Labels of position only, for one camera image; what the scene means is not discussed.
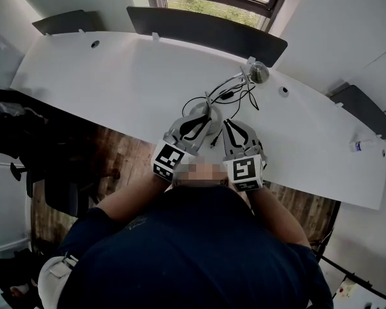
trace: wooden floor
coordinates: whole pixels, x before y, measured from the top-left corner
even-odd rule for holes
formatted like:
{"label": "wooden floor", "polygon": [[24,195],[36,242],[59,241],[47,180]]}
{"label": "wooden floor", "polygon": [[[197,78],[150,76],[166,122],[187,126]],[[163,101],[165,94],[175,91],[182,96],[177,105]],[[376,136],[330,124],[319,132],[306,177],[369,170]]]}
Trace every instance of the wooden floor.
{"label": "wooden floor", "polygon": [[[154,145],[102,126],[94,127],[95,131],[90,139],[98,148],[95,154],[95,161],[100,162],[98,169],[101,172],[118,169],[121,173],[119,180],[102,179],[98,188],[98,197],[102,200],[149,171]],[[311,243],[320,242],[325,238],[335,209],[334,200],[274,183],[268,183],[268,187],[300,222]],[[35,184],[32,198],[33,245],[38,238],[60,243],[75,220],[76,218],[47,206],[44,200],[44,181]]]}

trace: person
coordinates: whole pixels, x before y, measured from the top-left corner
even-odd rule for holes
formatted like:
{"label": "person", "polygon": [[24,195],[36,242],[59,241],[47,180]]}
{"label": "person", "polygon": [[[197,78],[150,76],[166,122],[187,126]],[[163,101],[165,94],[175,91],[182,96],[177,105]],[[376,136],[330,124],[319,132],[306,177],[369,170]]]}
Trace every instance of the person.
{"label": "person", "polygon": [[57,308],[333,307],[302,227],[269,189],[247,192],[249,209],[223,171],[187,175],[166,191],[149,173],[72,226],[55,256],[77,264]]}

